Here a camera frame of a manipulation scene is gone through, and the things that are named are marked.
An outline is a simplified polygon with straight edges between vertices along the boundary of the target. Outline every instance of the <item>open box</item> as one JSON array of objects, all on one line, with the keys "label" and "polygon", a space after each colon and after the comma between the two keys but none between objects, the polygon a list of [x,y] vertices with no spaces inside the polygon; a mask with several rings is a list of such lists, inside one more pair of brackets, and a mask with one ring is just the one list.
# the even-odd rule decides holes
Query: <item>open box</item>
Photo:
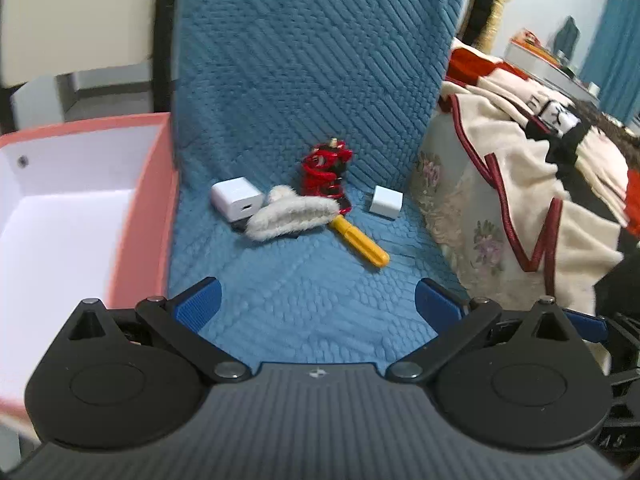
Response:
[{"label": "open box", "polygon": [[79,301],[164,294],[177,189],[169,114],[0,137],[0,423]]}]

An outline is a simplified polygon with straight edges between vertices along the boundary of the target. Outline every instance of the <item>white fuzzy object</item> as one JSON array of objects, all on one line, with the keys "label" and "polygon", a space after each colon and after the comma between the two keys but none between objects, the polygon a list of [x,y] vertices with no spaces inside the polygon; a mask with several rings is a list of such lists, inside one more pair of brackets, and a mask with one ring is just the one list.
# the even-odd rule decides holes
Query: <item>white fuzzy object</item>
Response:
[{"label": "white fuzzy object", "polygon": [[249,218],[244,232],[263,242],[287,233],[305,231],[328,224],[340,213],[338,203],[323,196],[298,196],[289,186],[269,192],[269,205]]}]

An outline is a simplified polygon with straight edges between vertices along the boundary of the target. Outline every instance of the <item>blue curtain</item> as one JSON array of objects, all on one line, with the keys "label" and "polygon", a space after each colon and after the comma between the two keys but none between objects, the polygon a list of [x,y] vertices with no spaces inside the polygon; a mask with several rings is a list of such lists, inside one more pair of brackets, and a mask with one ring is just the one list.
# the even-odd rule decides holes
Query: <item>blue curtain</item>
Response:
[{"label": "blue curtain", "polygon": [[607,0],[580,79],[600,87],[600,110],[623,123],[640,108],[640,0]]}]

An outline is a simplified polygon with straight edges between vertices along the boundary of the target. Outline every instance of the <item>white charger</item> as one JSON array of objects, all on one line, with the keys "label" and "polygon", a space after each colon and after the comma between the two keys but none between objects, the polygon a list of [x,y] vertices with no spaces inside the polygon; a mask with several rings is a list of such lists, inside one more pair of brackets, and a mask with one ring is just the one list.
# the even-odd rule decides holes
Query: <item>white charger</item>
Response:
[{"label": "white charger", "polygon": [[262,207],[264,195],[241,176],[211,186],[211,201],[229,222],[235,222],[256,214]]},{"label": "white charger", "polygon": [[386,187],[376,186],[373,192],[373,200],[369,211],[391,219],[398,218],[402,209],[402,193],[387,189]]}]

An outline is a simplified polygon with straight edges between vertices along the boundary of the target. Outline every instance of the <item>blue textured fabric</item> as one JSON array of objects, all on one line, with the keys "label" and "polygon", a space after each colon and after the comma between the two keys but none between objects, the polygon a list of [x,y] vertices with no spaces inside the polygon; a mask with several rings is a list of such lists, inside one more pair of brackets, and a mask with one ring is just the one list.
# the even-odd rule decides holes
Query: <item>blue textured fabric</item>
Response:
[{"label": "blue textured fabric", "polygon": [[580,72],[600,87],[600,110],[625,124],[640,111],[640,0],[607,0]]},{"label": "blue textured fabric", "polygon": [[[390,362],[434,336],[414,288],[464,296],[405,195],[395,221],[366,212],[378,184],[403,190],[441,85],[461,0],[179,0],[175,149],[180,201],[170,292],[204,276],[222,307],[201,335],[263,361]],[[368,266],[329,229],[265,244],[235,234],[209,187],[245,176],[297,187],[329,136],[354,157],[348,219],[391,256]]]}]

